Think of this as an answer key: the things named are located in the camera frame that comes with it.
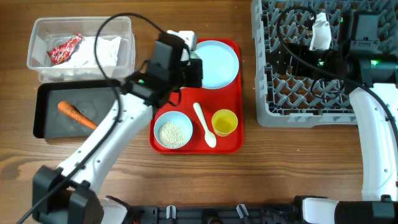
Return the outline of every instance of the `small yellow cup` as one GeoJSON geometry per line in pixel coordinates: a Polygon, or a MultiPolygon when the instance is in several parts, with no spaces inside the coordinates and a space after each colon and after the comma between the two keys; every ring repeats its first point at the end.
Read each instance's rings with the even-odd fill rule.
{"type": "Polygon", "coordinates": [[[238,117],[236,117],[234,112],[222,109],[213,115],[211,125],[218,136],[225,137],[238,127],[238,117]]]}

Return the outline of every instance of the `white spoon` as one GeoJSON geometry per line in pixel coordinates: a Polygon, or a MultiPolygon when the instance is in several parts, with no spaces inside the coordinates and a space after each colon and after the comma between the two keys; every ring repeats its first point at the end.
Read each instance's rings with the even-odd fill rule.
{"type": "Polygon", "coordinates": [[[205,120],[205,117],[201,110],[200,104],[194,103],[193,109],[195,110],[196,114],[198,115],[199,121],[201,122],[201,125],[203,126],[203,129],[205,130],[205,141],[206,141],[207,145],[209,145],[210,147],[216,147],[216,144],[217,144],[216,136],[213,133],[211,133],[210,130],[207,128],[206,120],[205,120]]]}

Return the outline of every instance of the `orange carrot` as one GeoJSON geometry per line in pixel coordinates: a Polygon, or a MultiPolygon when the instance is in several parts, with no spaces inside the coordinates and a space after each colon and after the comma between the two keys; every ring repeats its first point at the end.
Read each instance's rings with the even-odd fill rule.
{"type": "Polygon", "coordinates": [[[97,128],[97,125],[94,122],[90,121],[88,118],[82,115],[78,110],[76,110],[74,106],[72,106],[70,103],[66,101],[61,101],[58,104],[58,110],[61,111],[61,113],[67,115],[71,119],[74,119],[75,121],[79,122],[80,124],[88,128],[91,129],[97,128]]]}

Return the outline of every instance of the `gray dish rack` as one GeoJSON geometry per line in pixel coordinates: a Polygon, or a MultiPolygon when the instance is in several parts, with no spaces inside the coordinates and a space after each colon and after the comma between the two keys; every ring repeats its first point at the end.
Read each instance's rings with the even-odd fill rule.
{"type": "MultiPolygon", "coordinates": [[[[294,77],[291,69],[286,74],[272,71],[267,63],[266,52],[272,52],[279,46],[276,36],[276,21],[284,9],[290,6],[305,6],[317,13],[325,12],[331,25],[332,41],[330,47],[337,49],[336,37],[340,25],[341,12],[351,7],[355,10],[376,11],[379,13],[377,36],[381,42],[382,53],[398,55],[398,3],[397,0],[375,1],[276,1],[252,0],[251,24],[252,37],[256,46],[256,109],[257,121],[264,127],[310,128],[319,124],[356,124],[354,111],[349,97],[342,93],[334,100],[322,100],[313,97],[310,87],[314,80],[294,77]]],[[[285,41],[310,45],[304,20],[308,12],[290,11],[282,20],[285,41]]],[[[326,97],[338,92],[339,80],[317,82],[314,92],[326,97]]]]}

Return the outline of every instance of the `wood grain surface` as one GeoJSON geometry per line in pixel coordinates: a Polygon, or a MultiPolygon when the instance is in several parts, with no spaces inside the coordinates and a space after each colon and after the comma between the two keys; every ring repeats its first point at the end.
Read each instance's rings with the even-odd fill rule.
{"type": "MultiPolygon", "coordinates": [[[[0,3],[0,223],[15,223],[29,209],[32,176],[41,165],[56,167],[84,141],[45,141],[32,134],[40,82],[26,58],[35,20],[119,12],[140,13],[163,29],[194,30],[200,38],[238,43],[244,145],[228,156],[163,156],[150,148],[146,128],[123,151],[99,197],[158,206],[289,202],[295,195],[361,200],[363,165],[356,126],[263,128],[257,123],[249,0],[17,2],[0,3]]],[[[139,19],[132,19],[132,29],[141,64],[152,53],[157,31],[139,19]]]]}

